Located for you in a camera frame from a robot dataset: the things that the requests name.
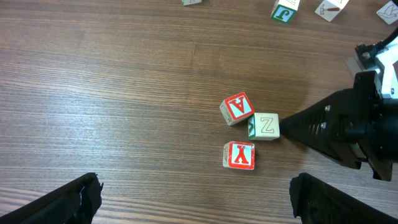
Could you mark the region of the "red letter Y block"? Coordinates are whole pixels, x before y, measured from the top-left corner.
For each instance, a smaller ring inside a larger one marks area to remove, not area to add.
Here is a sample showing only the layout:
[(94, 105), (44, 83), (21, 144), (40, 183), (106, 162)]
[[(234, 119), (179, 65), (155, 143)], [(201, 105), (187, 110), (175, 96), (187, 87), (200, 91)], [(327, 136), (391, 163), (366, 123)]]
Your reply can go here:
[(254, 170), (255, 145), (250, 142), (230, 141), (223, 147), (223, 167)]

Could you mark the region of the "red letter A block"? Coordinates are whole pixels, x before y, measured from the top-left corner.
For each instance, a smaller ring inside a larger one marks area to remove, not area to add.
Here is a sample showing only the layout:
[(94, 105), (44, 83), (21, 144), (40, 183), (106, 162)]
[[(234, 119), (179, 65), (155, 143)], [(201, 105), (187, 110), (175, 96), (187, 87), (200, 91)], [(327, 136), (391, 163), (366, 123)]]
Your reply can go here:
[(248, 119), (255, 112), (245, 92), (225, 98), (220, 104), (220, 111), (228, 126)]

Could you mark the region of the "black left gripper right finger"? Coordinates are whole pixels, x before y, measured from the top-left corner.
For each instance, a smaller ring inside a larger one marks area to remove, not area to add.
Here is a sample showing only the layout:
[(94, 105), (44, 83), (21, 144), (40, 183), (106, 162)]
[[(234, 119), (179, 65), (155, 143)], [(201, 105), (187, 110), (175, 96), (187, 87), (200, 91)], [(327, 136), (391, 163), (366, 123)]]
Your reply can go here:
[(396, 218), (308, 173), (292, 178), (289, 194), (294, 217), (300, 217), (302, 223), (397, 223)]

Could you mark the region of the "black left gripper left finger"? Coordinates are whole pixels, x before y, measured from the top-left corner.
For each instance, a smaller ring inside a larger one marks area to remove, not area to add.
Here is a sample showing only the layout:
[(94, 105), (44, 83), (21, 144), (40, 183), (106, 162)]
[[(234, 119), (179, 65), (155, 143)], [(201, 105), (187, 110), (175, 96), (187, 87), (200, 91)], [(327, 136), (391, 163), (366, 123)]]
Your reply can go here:
[(1, 223), (87, 223), (101, 206), (103, 184), (94, 172), (1, 217)]

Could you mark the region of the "plain Z wooden block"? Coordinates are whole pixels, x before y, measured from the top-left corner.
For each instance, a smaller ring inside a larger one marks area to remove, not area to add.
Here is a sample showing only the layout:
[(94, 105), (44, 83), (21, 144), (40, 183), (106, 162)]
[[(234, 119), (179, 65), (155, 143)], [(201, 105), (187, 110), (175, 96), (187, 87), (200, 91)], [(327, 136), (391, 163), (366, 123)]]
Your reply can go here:
[(278, 114), (254, 113), (248, 119), (248, 138), (259, 141), (271, 141), (280, 138)]

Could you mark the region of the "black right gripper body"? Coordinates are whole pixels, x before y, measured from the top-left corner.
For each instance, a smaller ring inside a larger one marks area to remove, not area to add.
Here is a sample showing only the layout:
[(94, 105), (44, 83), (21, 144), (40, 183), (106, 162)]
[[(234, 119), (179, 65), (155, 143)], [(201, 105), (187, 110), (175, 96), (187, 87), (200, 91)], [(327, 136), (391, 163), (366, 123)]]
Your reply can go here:
[(355, 75), (353, 90), (359, 110), (354, 128), (358, 143), (373, 170), (373, 178), (392, 180), (397, 162), (397, 100), (383, 98), (376, 72)]

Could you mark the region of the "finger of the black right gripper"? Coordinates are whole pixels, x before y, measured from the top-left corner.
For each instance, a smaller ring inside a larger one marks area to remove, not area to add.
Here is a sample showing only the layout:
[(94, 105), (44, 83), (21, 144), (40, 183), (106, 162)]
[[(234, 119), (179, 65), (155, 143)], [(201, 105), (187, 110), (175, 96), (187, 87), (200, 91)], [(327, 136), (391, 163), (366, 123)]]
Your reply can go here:
[(335, 163), (360, 169), (361, 161), (349, 145), (352, 140), (340, 131), (340, 116), (351, 112), (349, 104), (356, 96), (352, 89), (337, 91), (309, 108), (280, 121), (280, 133), (296, 140)]

